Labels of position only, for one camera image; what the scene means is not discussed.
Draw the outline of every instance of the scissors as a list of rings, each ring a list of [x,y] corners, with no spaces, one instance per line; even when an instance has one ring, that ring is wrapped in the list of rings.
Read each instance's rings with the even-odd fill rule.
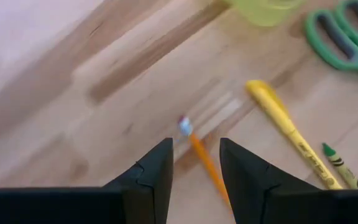
[[[343,1],[332,12],[326,9],[312,12],[306,20],[306,37],[325,62],[338,70],[358,72],[358,28],[347,18],[348,10],[353,10],[358,18],[358,0]],[[322,40],[318,27],[327,32],[347,60],[340,59],[329,48]]]

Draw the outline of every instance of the wood grain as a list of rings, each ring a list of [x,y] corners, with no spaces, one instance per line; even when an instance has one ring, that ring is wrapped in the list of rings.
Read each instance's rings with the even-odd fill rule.
[[[325,163],[322,142],[358,176],[358,74],[326,65],[303,33],[308,12],[338,2],[263,28],[214,0],[0,0],[0,187],[103,185],[173,136],[168,222],[234,223],[178,131],[186,114],[217,165],[229,137],[324,188],[246,93],[251,79],[277,90]]]

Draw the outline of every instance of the plastic cup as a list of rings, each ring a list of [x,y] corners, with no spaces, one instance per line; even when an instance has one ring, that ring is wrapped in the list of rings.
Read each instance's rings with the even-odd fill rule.
[[[304,0],[227,0],[251,23],[275,26],[291,14]]]

